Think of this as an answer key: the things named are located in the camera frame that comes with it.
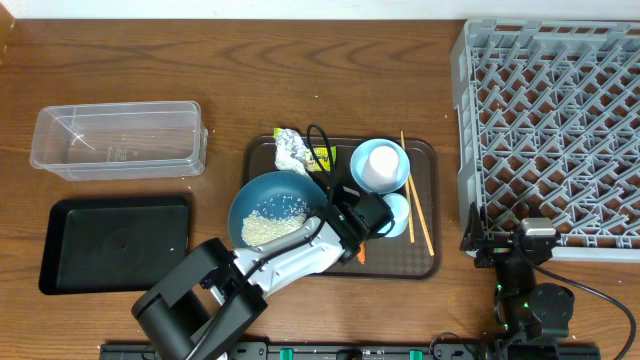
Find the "light blue bowl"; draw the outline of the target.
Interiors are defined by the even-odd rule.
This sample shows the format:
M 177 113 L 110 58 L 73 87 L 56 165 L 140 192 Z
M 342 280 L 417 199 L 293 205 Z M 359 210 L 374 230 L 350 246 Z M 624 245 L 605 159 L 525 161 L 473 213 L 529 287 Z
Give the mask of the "light blue bowl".
M 399 156 L 399 166 L 396 173 L 395 183 L 381 191 L 374 191 L 363 181 L 362 171 L 370 152 L 378 146 L 393 147 Z M 350 171 L 353 179 L 364 191 L 369 193 L 387 194 L 400 189 L 406 183 L 410 169 L 409 158 L 405 150 L 398 143 L 387 139 L 371 139 L 365 141 L 355 149 L 350 160 Z

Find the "dark blue plate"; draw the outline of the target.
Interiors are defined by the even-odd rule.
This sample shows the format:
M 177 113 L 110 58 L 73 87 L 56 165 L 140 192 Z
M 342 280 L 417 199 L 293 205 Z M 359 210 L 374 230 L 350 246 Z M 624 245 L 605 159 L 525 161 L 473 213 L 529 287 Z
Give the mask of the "dark blue plate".
M 292 172 L 275 171 L 249 181 L 236 195 L 228 216 L 228 233 L 234 248 L 247 248 L 241 238 L 243 219 L 264 201 L 281 195 L 300 197 L 307 202 L 307 217 L 326 205 L 327 196 L 310 178 Z

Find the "foil snack wrapper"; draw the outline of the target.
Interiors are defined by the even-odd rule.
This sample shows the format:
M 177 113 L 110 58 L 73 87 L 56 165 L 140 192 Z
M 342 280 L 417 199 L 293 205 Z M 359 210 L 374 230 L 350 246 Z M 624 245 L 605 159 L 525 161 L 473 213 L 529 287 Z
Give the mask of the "foil snack wrapper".
M 325 145 L 310 149 L 300 134 L 293 129 L 275 128 L 273 138 L 276 145 L 275 166 L 280 171 L 294 172 L 309 176 L 309 172 L 332 170 L 329 160 L 331 153 L 336 159 L 336 147 L 331 147 L 329 153 Z

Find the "pile of white rice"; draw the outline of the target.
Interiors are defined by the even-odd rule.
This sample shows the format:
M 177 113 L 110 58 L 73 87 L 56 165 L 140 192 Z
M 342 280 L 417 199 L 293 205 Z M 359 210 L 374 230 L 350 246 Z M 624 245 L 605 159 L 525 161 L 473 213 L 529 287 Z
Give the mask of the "pile of white rice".
M 300 228 L 308 211 L 300 197 L 271 197 L 243 219 L 241 238 L 251 247 L 266 244 Z

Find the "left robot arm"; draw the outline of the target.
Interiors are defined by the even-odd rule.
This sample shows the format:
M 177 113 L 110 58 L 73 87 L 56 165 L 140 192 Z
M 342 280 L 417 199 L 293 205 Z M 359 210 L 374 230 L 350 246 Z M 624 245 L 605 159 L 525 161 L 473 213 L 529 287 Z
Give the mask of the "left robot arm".
M 304 225 L 263 246 L 199 245 L 133 305 L 163 359 L 216 359 L 266 309 L 268 296 L 307 275 L 350 260 L 368 231 L 367 196 L 344 186 Z

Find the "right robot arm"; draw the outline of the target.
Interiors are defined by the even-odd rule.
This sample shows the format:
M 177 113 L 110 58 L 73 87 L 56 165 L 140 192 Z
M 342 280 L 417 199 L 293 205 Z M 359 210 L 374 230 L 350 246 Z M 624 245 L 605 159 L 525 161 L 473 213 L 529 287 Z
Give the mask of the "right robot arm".
M 493 268 L 494 315 L 505 333 L 479 345 L 476 359 L 558 359 L 558 340 L 569 334 L 575 296 L 566 287 L 539 283 L 536 267 L 552 258 L 559 232 L 535 206 L 502 240 L 484 232 L 481 212 L 471 204 L 460 249 L 475 253 L 477 268 Z

